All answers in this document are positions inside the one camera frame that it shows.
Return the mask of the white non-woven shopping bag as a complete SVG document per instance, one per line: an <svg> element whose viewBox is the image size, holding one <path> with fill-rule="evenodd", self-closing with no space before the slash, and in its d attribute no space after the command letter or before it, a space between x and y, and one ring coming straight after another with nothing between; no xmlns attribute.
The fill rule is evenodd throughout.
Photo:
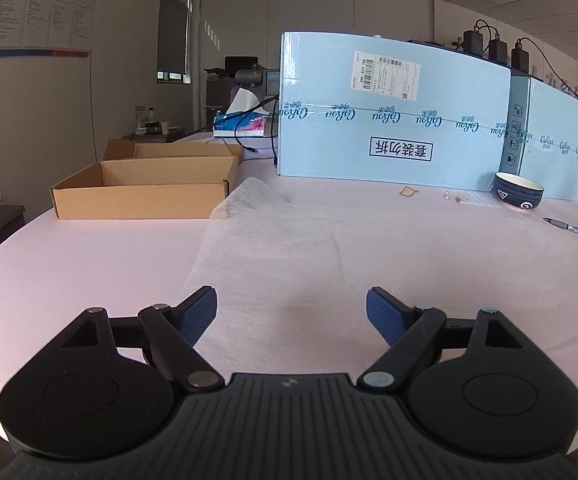
<svg viewBox="0 0 578 480"><path fill-rule="evenodd" d="M578 385L578 235L536 214L298 205L250 179L218 206L187 289L219 300L200 352L222 373L359 375L385 350L379 286L451 318L503 312Z"/></svg>

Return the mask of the yellow rubber band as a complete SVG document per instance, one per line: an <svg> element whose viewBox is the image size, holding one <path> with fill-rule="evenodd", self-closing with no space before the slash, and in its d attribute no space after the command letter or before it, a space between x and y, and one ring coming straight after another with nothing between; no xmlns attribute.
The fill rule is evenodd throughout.
<svg viewBox="0 0 578 480"><path fill-rule="evenodd" d="M415 190L415 188L410 188L409 186L404 186L404 188L402 188L402 190L399 192L399 195L404 196L404 197L411 197L417 193L418 193L418 191Z"/></svg>

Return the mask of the open cardboard box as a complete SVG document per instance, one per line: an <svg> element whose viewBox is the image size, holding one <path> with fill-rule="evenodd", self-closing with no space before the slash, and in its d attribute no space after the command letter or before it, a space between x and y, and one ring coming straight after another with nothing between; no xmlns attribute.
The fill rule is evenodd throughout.
<svg viewBox="0 0 578 480"><path fill-rule="evenodd" d="M96 162L54 185L62 220L206 219L237 181L236 156Z"/></svg>

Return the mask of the clear plastic wrapper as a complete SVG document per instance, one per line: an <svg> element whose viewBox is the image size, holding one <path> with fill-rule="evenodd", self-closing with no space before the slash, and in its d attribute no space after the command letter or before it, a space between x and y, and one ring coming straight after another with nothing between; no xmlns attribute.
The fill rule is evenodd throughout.
<svg viewBox="0 0 578 480"><path fill-rule="evenodd" d="M470 204L472 202L472 196L468 192L446 191L443 196L446 200L453 200L457 204Z"/></svg>

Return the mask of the dark blue ceramic bowl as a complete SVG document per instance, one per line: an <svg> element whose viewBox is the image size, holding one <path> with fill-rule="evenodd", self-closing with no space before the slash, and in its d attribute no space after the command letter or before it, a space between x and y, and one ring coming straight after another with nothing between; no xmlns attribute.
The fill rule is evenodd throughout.
<svg viewBox="0 0 578 480"><path fill-rule="evenodd" d="M544 188L539 183L518 174L498 171L494 175L493 194L507 205L530 210L536 209L541 203Z"/></svg>

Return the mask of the grey black pen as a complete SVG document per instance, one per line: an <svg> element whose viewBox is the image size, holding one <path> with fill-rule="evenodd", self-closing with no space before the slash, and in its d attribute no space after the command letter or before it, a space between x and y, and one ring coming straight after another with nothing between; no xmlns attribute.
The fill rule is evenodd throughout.
<svg viewBox="0 0 578 480"><path fill-rule="evenodd" d="M543 217L543 220L548 223L550 226L554 226L557 229L561 229L564 231L568 231L574 234L578 234L578 226L574 226L573 224L563 222L560 220L556 220L553 218Z"/></svg>

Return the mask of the tissue box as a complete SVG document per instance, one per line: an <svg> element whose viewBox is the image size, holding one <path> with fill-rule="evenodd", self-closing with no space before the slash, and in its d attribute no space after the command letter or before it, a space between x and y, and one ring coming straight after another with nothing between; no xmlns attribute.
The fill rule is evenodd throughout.
<svg viewBox="0 0 578 480"><path fill-rule="evenodd" d="M225 113L217 113L212 125L216 138L261 138L265 136L271 113L249 89L238 87Z"/></svg>

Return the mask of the large light blue box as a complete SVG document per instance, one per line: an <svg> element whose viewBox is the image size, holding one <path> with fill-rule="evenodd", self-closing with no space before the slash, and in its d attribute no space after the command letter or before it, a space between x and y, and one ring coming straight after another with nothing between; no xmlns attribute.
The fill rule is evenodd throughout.
<svg viewBox="0 0 578 480"><path fill-rule="evenodd" d="M510 70L381 37L285 32L278 162L283 177L490 190Z"/></svg>

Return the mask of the black power adapter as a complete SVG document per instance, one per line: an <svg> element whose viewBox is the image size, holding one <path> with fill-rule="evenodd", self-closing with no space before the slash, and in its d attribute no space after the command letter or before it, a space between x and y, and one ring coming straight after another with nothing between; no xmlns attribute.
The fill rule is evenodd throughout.
<svg viewBox="0 0 578 480"><path fill-rule="evenodd" d="M480 32L481 28L488 29L489 25L479 18L474 26L472 26L472 29L465 30L463 35L463 52L476 56L477 58L482 58L484 52L484 40Z"/></svg>
<svg viewBox="0 0 578 480"><path fill-rule="evenodd" d="M495 27L489 27L488 59L496 64L507 65L507 44Z"/></svg>
<svg viewBox="0 0 578 480"><path fill-rule="evenodd" d="M510 65L516 72L530 73L530 55L528 51L524 50L524 37L516 40L512 50L512 57L510 58Z"/></svg>

